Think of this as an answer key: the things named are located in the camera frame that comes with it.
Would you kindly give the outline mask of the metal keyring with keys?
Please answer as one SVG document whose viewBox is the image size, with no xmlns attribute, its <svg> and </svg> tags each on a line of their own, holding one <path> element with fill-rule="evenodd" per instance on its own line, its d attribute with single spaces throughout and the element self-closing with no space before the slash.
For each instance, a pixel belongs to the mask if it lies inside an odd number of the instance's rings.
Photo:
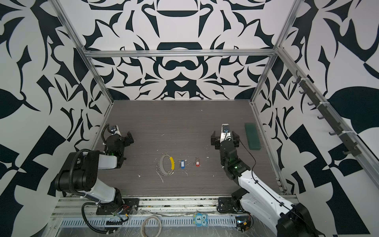
<svg viewBox="0 0 379 237">
<path fill-rule="evenodd" d="M 170 157 L 172 157 L 169 154 L 163 154 L 158 161 L 158 173 L 162 176 L 171 176 L 174 171 L 171 170 L 171 163 L 170 163 Z"/>
</svg>

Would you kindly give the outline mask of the yellow key tag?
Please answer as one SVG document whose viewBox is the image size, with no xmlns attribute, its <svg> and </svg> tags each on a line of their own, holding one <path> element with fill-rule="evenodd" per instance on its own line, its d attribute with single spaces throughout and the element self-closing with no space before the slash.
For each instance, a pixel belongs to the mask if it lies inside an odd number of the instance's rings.
<svg viewBox="0 0 379 237">
<path fill-rule="evenodd" d="M 170 157 L 169 159 L 170 159 L 170 163 L 171 163 L 171 170 L 174 171 L 175 170 L 175 161 L 172 157 Z"/>
</svg>

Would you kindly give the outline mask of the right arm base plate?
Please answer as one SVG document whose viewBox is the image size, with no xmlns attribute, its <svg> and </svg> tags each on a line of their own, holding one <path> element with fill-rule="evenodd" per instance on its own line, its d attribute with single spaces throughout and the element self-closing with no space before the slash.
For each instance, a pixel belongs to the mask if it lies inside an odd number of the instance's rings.
<svg viewBox="0 0 379 237">
<path fill-rule="evenodd" d="M 217 211 L 219 213 L 242 213 L 240 201 L 235 197 L 219 197 Z"/>
</svg>

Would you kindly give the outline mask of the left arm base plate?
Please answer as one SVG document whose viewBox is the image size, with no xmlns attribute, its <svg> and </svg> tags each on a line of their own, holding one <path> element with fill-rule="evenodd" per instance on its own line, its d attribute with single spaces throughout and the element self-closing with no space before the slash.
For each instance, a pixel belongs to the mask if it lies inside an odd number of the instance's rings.
<svg viewBox="0 0 379 237">
<path fill-rule="evenodd" d="M 96 211 L 97 215 L 111 215 L 114 212 L 119 213 L 120 215 L 131 214 L 134 211 L 137 211 L 139 208 L 139 199 L 138 198 L 123 198 L 121 203 L 117 204 L 115 202 L 110 203 L 101 203 Z"/>
</svg>

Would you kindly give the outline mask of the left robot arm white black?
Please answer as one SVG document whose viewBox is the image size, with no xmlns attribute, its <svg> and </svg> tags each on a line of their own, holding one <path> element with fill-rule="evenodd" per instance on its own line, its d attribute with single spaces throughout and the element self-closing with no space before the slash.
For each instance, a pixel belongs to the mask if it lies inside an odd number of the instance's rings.
<svg viewBox="0 0 379 237">
<path fill-rule="evenodd" d="M 108 186 L 98 178 L 99 170 L 120 169 L 125 147 L 134 143 L 131 132 L 126 136 L 114 133 L 105 140 L 105 150 L 82 149 L 69 153 L 54 180 L 57 191 L 74 194 L 95 201 L 108 209 L 123 205 L 120 190 Z"/>
</svg>

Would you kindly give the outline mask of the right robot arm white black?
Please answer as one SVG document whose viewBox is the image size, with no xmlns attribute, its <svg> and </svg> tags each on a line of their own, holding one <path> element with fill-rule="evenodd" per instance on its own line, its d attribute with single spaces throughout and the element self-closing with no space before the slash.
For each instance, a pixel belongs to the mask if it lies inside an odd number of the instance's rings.
<svg viewBox="0 0 379 237">
<path fill-rule="evenodd" d="M 240 137 L 228 124 L 222 124 L 220 136 L 211 135 L 211 145 L 220 152 L 220 163 L 227 177 L 239 186 L 231 197 L 233 211 L 256 217 L 277 237 L 319 236 L 303 204 L 293 204 L 276 193 L 238 157 Z"/>
</svg>

